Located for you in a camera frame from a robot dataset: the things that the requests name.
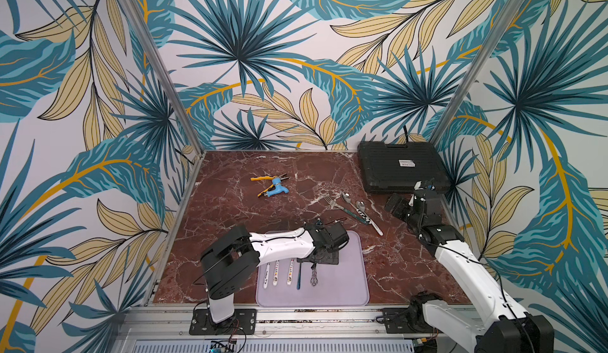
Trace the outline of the ornate silver fork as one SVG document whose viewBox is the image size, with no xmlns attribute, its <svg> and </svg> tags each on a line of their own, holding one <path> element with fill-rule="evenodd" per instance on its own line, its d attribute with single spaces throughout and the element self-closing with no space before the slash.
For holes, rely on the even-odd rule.
<svg viewBox="0 0 608 353">
<path fill-rule="evenodd" d="M 311 266 L 311 278 L 310 285 L 312 287 L 316 287 L 318 285 L 318 272 L 317 272 L 317 264 L 314 263 Z"/>
</svg>

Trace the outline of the rainbow iridescent spoon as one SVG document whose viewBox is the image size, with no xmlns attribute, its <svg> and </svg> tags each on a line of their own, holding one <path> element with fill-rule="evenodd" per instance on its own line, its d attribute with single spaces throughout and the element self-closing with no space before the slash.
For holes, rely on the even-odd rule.
<svg viewBox="0 0 608 353">
<path fill-rule="evenodd" d="M 299 270 L 298 270 L 298 277 L 297 277 L 297 284 L 296 284 L 296 289 L 298 291 L 301 289 L 301 283 L 302 283 L 302 262 L 299 262 Z"/>
</svg>

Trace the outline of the cartoon handle spoon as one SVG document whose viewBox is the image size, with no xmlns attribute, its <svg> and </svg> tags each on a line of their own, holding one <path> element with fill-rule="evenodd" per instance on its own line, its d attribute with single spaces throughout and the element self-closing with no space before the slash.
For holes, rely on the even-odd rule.
<svg viewBox="0 0 608 353">
<path fill-rule="evenodd" d="M 280 274 L 280 261 L 275 262 L 273 277 L 272 277 L 272 285 L 277 286 L 279 282 L 279 274 Z"/>
</svg>

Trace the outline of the white Pochacco handle fork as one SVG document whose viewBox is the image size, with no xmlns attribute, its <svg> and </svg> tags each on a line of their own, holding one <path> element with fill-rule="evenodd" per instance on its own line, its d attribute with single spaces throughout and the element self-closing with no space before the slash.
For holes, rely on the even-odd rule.
<svg viewBox="0 0 608 353">
<path fill-rule="evenodd" d="M 265 266 L 265 271 L 264 271 L 264 281 L 263 281 L 264 289 L 267 289 L 269 286 L 269 277 L 270 277 L 270 264 L 267 263 Z"/>
</svg>

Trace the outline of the cow pattern handle spoon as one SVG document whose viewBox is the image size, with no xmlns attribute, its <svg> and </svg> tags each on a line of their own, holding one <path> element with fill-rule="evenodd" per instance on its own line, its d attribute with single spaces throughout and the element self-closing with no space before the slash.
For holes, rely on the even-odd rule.
<svg viewBox="0 0 608 353">
<path fill-rule="evenodd" d="M 355 210 L 356 214 L 359 215 L 359 218 L 363 221 L 364 224 L 366 224 L 366 225 L 371 224 L 369 222 L 368 217 L 366 215 L 364 215 L 364 213 L 356 207 L 355 203 L 352 201 L 352 198 L 348 193 L 343 192 L 341 194 L 341 197 L 345 201 L 345 203 L 347 203 L 349 206 L 351 206 Z"/>
</svg>

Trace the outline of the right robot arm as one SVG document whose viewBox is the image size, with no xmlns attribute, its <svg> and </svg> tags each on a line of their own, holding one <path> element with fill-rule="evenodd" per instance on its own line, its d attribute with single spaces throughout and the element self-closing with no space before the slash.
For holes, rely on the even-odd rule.
<svg viewBox="0 0 608 353">
<path fill-rule="evenodd" d="M 384 309 L 389 333 L 441 332 L 467 352 L 552 352 L 554 327 L 531 314 L 504 289 L 473 254 L 463 235 L 443 223 L 441 202 L 432 185 L 420 186 L 410 199 L 393 194 L 385 209 L 404 222 L 408 231 L 445 267 L 475 308 L 478 319 L 449 306 L 440 296 L 421 292 L 402 310 Z"/>
</svg>

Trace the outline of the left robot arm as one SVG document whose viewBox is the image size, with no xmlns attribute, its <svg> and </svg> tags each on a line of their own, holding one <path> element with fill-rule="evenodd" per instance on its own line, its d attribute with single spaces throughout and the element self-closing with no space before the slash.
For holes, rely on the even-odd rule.
<svg viewBox="0 0 608 353">
<path fill-rule="evenodd" d="M 340 252 L 349 236 L 342 223 L 307 223 L 296 230 L 259 234 L 234 226 L 201 254 L 207 309 L 214 325 L 234 317 L 234 294 L 261 265 L 281 260 L 313 264 Z"/>
</svg>

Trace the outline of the black tool case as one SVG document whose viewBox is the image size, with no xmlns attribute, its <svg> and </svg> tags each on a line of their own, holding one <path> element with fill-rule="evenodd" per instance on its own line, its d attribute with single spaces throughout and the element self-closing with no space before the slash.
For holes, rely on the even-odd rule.
<svg viewBox="0 0 608 353">
<path fill-rule="evenodd" d="M 357 156 L 364 190 L 370 194 L 412 193 L 416 183 L 427 181 L 440 194 L 451 186 L 443 161 L 430 142 L 361 142 Z"/>
</svg>

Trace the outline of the lilac placemat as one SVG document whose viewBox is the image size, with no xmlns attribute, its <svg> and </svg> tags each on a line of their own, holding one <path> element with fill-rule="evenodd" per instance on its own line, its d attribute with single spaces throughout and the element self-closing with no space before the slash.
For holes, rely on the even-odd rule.
<svg viewBox="0 0 608 353">
<path fill-rule="evenodd" d="M 287 285 L 289 259 L 280 261 L 277 286 L 272 285 L 275 261 L 270 262 L 269 286 L 263 288 L 265 265 L 258 269 L 256 302 L 262 307 L 307 308 L 365 306 L 369 302 L 367 275 L 361 240 L 355 231 L 348 231 L 349 242 L 339 252 L 339 264 L 317 266 L 318 285 L 310 285 L 311 263 L 302 263 L 301 289 L 296 289 L 299 263 L 294 263 L 294 277 Z"/>
</svg>

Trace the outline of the blue glue gun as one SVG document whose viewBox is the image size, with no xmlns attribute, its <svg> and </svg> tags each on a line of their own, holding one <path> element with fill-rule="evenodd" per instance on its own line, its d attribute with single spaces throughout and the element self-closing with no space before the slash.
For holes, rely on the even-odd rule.
<svg viewBox="0 0 608 353">
<path fill-rule="evenodd" d="M 283 186 L 282 179 L 280 177 L 275 177 L 272 179 L 272 185 L 266 191 L 266 197 L 272 197 L 279 194 L 287 194 L 289 193 L 289 189 Z"/>
</svg>

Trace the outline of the yellow handled pliers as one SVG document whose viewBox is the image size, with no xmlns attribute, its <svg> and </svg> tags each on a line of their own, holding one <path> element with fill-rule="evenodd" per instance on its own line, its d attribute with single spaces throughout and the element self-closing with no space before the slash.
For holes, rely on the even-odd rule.
<svg viewBox="0 0 608 353">
<path fill-rule="evenodd" d="M 275 177 L 280 177 L 280 178 L 283 180 L 283 181 L 282 181 L 282 183 L 283 183 L 284 181 L 287 181 L 287 180 L 289 179 L 288 175 L 285 173 L 285 174 L 278 175 L 278 176 L 251 177 L 251 178 L 250 178 L 250 180 L 251 180 L 251 181 L 263 181 L 263 180 L 270 180 L 271 185 L 272 185 L 272 179 L 273 179 L 273 178 L 275 178 Z M 265 196 L 265 193 L 266 193 L 266 191 L 269 189 L 269 187 L 267 187 L 267 188 L 266 188 L 264 191 L 260 192 L 260 193 L 257 195 L 257 197 L 258 197 L 258 198 L 260 198 L 261 196 Z"/>
</svg>

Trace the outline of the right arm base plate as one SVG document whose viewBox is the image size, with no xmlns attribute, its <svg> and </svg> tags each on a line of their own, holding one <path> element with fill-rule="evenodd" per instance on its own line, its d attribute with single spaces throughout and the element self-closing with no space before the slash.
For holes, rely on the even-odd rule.
<svg viewBox="0 0 608 353">
<path fill-rule="evenodd" d="M 423 305 L 443 298 L 436 293 L 422 291 L 411 297 L 405 308 L 384 308 L 382 315 L 375 318 L 378 324 L 384 325 L 388 334 L 430 333 L 435 329 L 424 320 Z"/>
</svg>

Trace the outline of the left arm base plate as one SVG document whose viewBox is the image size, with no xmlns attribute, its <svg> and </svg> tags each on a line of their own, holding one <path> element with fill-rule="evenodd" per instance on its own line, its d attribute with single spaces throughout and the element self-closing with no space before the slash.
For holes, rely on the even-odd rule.
<svg viewBox="0 0 608 353">
<path fill-rule="evenodd" d="M 220 336 L 231 335 L 234 331 L 253 335 L 256 329 L 257 310 L 237 308 L 234 315 L 221 322 L 212 321 L 208 309 L 193 311 L 188 334 L 190 336 Z"/>
</svg>

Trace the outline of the aluminium front rail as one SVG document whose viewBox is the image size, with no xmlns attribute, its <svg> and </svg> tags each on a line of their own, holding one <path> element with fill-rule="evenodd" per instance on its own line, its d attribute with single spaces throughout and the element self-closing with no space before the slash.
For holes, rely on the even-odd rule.
<svg viewBox="0 0 608 353">
<path fill-rule="evenodd" d="M 128 313 L 113 352 L 208 352 L 214 344 L 237 343 L 235 352 L 460 352 L 442 332 L 389 334 L 380 323 L 383 306 L 345 309 L 256 308 L 251 333 L 194 336 L 191 304 L 136 308 Z"/>
</svg>

